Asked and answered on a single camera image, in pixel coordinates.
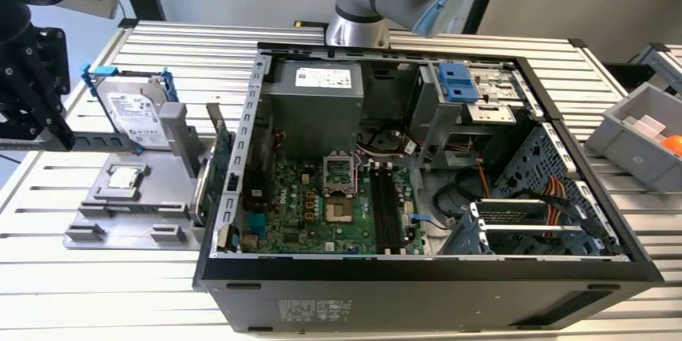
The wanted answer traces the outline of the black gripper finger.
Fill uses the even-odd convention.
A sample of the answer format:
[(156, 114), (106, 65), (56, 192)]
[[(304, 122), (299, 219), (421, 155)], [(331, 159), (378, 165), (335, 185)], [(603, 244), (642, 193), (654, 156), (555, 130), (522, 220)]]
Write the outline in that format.
[(1, 92), (1, 138), (32, 141), (41, 131), (43, 100), (33, 93)]
[(11, 87), (19, 100), (29, 107), (29, 114), (51, 137), (44, 150), (68, 152), (75, 145), (71, 128), (62, 115), (60, 94), (55, 91), (58, 78), (52, 77), (39, 56), (39, 50), (23, 48), (9, 76)]

